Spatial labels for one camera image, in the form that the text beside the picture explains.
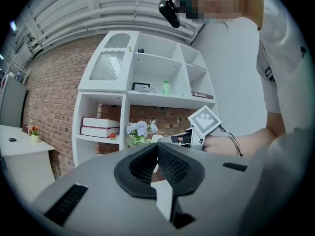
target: hand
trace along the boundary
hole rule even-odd
[[[229,137],[207,136],[203,143],[204,151],[220,155],[238,155],[235,144]]]

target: white table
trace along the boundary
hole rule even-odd
[[[20,195],[32,202],[47,186],[55,181],[48,151],[55,149],[41,141],[31,143],[21,128],[0,125],[0,152],[8,175]]]

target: black cable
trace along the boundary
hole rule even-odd
[[[221,130],[222,132],[226,132],[226,133],[230,136],[231,140],[233,141],[233,143],[235,144],[235,146],[236,146],[236,148],[237,148],[237,152],[238,152],[239,156],[243,156],[243,154],[242,154],[242,152],[241,152],[241,146],[240,146],[240,144],[238,143],[238,141],[235,139],[235,137],[233,136],[233,134],[232,134],[231,132],[225,130],[221,125],[219,126],[219,128],[220,128],[220,130]]]

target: ribbed glass panel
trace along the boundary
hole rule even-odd
[[[115,81],[118,78],[124,52],[102,53],[94,66],[90,80]]]

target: white ceiling panel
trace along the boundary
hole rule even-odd
[[[190,44],[202,25],[182,18],[181,27],[172,28],[158,11],[160,0],[30,0],[18,30],[11,32],[2,47],[23,43],[23,52],[7,59],[25,65],[32,56],[82,36],[104,34],[110,30],[139,30],[163,35]]]

